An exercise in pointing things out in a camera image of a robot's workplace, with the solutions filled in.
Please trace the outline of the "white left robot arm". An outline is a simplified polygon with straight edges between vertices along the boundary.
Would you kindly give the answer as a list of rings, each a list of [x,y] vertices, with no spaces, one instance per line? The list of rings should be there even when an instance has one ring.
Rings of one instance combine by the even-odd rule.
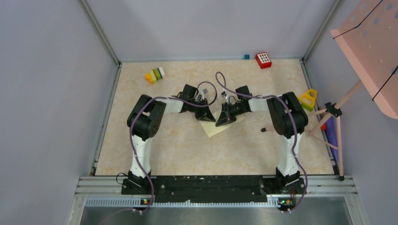
[[[131,111],[127,126],[130,129],[133,160],[127,181],[138,193],[148,192],[151,186],[147,178],[151,172],[151,145],[153,137],[159,131],[163,116],[183,112],[193,113],[195,119],[199,121],[215,122],[205,94],[197,87],[188,84],[176,96],[152,98],[143,94]]]

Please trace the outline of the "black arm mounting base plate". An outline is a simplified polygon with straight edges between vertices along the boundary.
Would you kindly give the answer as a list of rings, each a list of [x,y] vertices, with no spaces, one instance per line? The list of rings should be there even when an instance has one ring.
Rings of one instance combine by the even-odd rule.
[[[123,180],[123,195],[154,195],[155,203],[265,203],[271,195],[298,196],[303,191],[285,194],[273,191],[275,177],[262,175],[157,176],[148,187],[137,187]]]

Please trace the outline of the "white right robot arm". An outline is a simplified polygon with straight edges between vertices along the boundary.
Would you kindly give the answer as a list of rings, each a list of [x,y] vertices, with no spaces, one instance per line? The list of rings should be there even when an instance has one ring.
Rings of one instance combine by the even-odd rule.
[[[272,182],[273,191],[283,194],[293,190],[303,191],[306,186],[300,176],[297,157],[302,134],[308,125],[308,116],[296,95],[287,92],[278,98],[264,99],[253,96],[246,85],[237,88],[236,93],[239,99],[236,103],[222,103],[216,127],[233,123],[237,116],[244,113],[268,112],[273,129],[281,137],[279,162]]]

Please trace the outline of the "cream yellow envelope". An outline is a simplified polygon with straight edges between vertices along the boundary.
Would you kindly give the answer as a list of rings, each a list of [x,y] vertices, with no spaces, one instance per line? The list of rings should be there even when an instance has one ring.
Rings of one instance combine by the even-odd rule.
[[[204,129],[205,133],[207,134],[207,136],[208,137],[212,137],[212,136],[216,135],[217,133],[220,133],[220,132],[230,128],[234,124],[239,123],[242,120],[245,120],[245,116],[244,115],[237,116],[237,120],[235,122],[232,122],[232,123],[227,124],[227,125],[221,125],[219,127],[215,126],[215,122],[201,121],[200,120],[199,123],[203,127],[203,129]]]

